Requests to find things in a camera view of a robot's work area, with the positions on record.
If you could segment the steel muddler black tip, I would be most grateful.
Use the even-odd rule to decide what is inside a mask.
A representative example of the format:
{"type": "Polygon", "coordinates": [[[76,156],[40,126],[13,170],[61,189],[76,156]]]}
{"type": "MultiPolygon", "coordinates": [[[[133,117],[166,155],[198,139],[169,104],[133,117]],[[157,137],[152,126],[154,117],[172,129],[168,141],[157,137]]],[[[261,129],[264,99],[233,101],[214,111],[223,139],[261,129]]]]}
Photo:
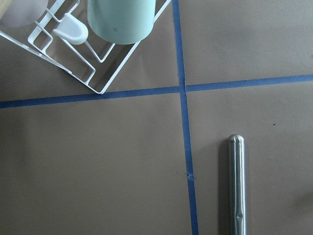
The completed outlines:
{"type": "Polygon", "coordinates": [[[231,235],[247,234],[245,139],[228,138],[229,222],[231,235]]]}

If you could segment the mint green cup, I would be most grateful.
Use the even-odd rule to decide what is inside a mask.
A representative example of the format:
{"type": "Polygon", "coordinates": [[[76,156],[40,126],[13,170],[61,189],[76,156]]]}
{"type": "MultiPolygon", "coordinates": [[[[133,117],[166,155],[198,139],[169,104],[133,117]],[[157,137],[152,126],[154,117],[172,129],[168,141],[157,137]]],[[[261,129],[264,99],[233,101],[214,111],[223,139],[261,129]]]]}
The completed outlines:
{"type": "Polygon", "coordinates": [[[119,45],[145,39],[152,31],[155,0],[89,0],[87,19],[100,38],[119,45]]]}

